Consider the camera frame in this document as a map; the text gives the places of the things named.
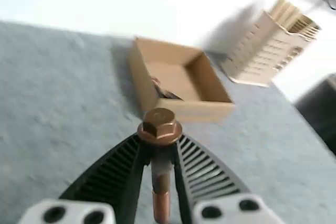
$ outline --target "gray carpet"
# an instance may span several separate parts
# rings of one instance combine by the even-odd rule
[[[139,104],[127,66],[131,41],[0,23],[0,223],[58,197],[132,134]],[[286,222],[334,223],[332,154],[277,88],[230,82],[236,110],[184,131],[224,161]],[[152,223],[149,169],[135,223]],[[179,222],[176,191],[172,222]]]

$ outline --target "cardboard box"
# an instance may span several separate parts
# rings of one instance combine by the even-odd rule
[[[218,121],[234,109],[200,49],[136,38],[129,64],[144,112],[167,108],[179,121],[188,122]],[[152,78],[157,78],[160,87],[182,100],[160,98]]]

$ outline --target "hex bolt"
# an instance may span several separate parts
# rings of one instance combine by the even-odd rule
[[[138,136],[152,146],[151,170],[153,212],[157,223],[168,223],[170,218],[170,173],[172,163],[169,145],[182,135],[182,126],[174,112],[156,108],[146,113],[138,127]]]

